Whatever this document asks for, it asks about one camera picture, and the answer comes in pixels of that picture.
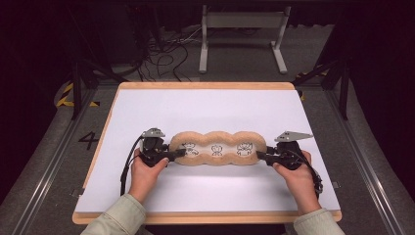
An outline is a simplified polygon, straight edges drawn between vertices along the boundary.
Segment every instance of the sleeve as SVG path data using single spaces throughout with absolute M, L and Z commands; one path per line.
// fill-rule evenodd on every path
M 131 195 L 122 195 L 115 204 L 94 219 L 81 233 L 134 235 L 146 220 L 146 210 Z
M 299 235 L 344 235 L 345 233 L 326 209 L 314 211 L 294 221 L 294 228 Z

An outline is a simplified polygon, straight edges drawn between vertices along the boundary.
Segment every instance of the white paper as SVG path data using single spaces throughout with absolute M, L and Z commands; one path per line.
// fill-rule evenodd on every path
M 254 131 L 275 146 L 286 130 L 312 134 L 296 90 L 119 90 L 95 167 L 76 212 L 104 212 L 119 197 L 119 178 L 133 143 L 160 128 L 164 143 L 182 131 Z M 324 192 L 320 204 L 339 210 L 314 138 L 299 141 L 311 153 Z M 128 173 L 126 192 L 130 184 Z M 296 211 L 284 179 L 264 161 L 254 165 L 186 166 L 170 163 L 145 207 L 148 212 Z

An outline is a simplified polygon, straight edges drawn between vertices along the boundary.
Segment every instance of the printed number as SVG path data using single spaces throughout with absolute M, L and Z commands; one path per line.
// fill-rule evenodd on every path
M 95 137 L 95 133 L 91 131 L 87 135 L 80 138 L 78 142 L 87 142 L 88 147 L 86 148 L 86 150 L 90 150 L 92 142 L 98 142 L 98 140 L 100 140 L 100 139 L 94 139 L 94 137 Z

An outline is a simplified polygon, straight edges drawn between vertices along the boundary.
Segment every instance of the beige foam block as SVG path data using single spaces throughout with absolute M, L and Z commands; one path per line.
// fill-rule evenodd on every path
M 205 135 L 185 131 L 173 136 L 169 145 L 170 151 L 183 148 L 185 157 L 175 160 L 182 165 L 252 165 L 258 161 L 256 151 L 266 152 L 266 142 L 251 131 L 213 131 Z

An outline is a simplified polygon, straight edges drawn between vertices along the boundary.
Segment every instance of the person's left hand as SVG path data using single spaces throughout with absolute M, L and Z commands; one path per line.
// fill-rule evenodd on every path
M 134 156 L 138 156 L 140 150 L 134 151 Z M 141 161 L 140 157 L 134 158 L 131 165 L 131 187 L 128 194 L 133 196 L 141 204 L 147 198 L 157 183 L 160 172 L 167 166 L 168 158 L 159 161 L 155 166 L 149 167 Z

